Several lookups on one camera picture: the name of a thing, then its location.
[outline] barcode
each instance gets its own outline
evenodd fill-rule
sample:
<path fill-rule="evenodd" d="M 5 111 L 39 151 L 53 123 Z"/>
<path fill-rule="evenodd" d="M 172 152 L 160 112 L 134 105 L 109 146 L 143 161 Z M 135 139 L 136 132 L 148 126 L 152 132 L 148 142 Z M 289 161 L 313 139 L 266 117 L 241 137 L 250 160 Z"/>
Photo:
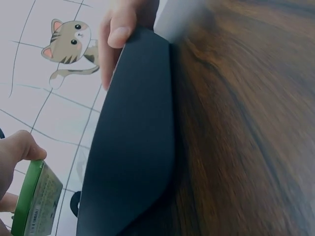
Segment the barcode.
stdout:
<path fill-rule="evenodd" d="M 31 221 L 31 229 L 30 229 L 30 234 L 29 234 L 30 236 L 33 236 L 36 233 L 36 222 L 37 222 L 37 217 L 38 217 L 38 214 L 39 214 L 39 210 L 40 210 L 40 208 L 38 207 L 34 211 L 33 219 Z"/>

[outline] hand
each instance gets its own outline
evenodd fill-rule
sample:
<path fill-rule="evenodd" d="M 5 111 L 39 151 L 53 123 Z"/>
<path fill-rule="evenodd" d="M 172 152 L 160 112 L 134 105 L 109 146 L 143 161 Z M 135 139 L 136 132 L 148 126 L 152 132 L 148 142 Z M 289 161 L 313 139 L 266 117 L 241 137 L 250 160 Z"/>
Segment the hand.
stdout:
<path fill-rule="evenodd" d="M 102 84 L 108 90 L 122 47 L 136 24 L 153 30 L 159 0 L 115 0 L 99 32 L 98 56 Z"/>
<path fill-rule="evenodd" d="M 13 180 L 16 164 L 21 160 L 40 160 L 46 158 L 46 151 L 40 148 L 27 131 L 18 131 L 0 140 L 0 212 L 14 212 L 18 196 L 7 193 Z M 0 236 L 11 233 L 0 220 Z"/>

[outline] cartoon cat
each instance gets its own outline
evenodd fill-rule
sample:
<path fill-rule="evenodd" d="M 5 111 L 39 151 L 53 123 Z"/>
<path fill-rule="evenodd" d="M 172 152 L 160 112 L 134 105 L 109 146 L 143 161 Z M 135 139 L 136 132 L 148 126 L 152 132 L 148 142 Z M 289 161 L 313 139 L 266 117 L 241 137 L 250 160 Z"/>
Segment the cartoon cat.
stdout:
<path fill-rule="evenodd" d="M 63 23 L 53 19 L 51 32 L 50 44 L 41 52 L 43 57 L 63 64 L 71 64 L 85 57 L 95 65 L 95 67 L 85 70 L 60 69 L 55 71 L 49 79 L 52 88 L 58 89 L 68 75 L 90 75 L 98 71 L 98 41 L 91 40 L 91 30 L 87 24 L 81 21 Z"/>

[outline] finger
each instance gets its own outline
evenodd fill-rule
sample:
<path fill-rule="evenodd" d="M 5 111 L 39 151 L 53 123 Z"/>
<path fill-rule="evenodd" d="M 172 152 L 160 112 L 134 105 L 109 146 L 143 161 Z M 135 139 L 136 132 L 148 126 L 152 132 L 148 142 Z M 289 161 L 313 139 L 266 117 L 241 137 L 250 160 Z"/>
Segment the finger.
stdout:
<path fill-rule="evenodd" d="M 0 220 L 0 236 L 11 236 L 10 231 L 6 228 L 2 220 Z"/>
<path fill-rule="evenodd" d="M 0 200 L 0 212 L 14 212 L 18 202 L 18 196 L 12 193 L 5 193 Z"/>
<path fill-rule="evenodd" d="M 23 159 L 45 159 L 47 155 L 47 152 L 35 142 L 33 136 L 25 130 L 20 130 L 6 139 L 0 140 L 0 145 L 2 144 L 5 153 L 14 161 L 14 164 Z"/>
<path fill-rule="evenodd" d="M 114 11 L 110 22 L 108 45 L 112 48 L 122 48 L 134 31 L 137 23 L 135 8 L 120 7 Z"/>
<path fill-rule="evenodd" d="M 99 68 L 102 78 L 102 85 L 105 90 L 108 90 L 110 80 L 115 68 L 114 54 L 115 50 L 107 44 L 108 36 L 110 33 L 110 20 L 112 13 L 109 12 L 105 15 L 100 24 L 99 39 L 98 39 L 98 59 Z"/>

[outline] white tile floor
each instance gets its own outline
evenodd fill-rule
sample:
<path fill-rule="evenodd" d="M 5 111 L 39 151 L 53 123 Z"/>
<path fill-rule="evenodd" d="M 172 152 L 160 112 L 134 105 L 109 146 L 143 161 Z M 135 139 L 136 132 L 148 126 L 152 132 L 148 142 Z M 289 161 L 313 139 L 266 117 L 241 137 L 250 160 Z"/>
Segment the white tile floor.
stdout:
<path fill-rule="evenodd" d="M 75 236 L 77 219 L 69 202 L 82 188 L 82 176 L 106 92 L 100 88 L 99 71 L 69 75 L 59 89 L 51 90 L 49 78 L 56 69 L 88 69 L 81 58 L 58 64 L 41 55 L 49 45 L 51 22 L 83 21 L 97 39 L 99 22 L 111 0 L 10 0 L 4 11 L 5 40 L 0 59 L 0 127 L 6 136 L 31 131 L 47 150 L 46 162 L 63 183 L 52 236 Z M 18 163 L 10 191 L 19 194 L 29 161 Z M 10 229 L 11 213 L 0 213 Z"/>

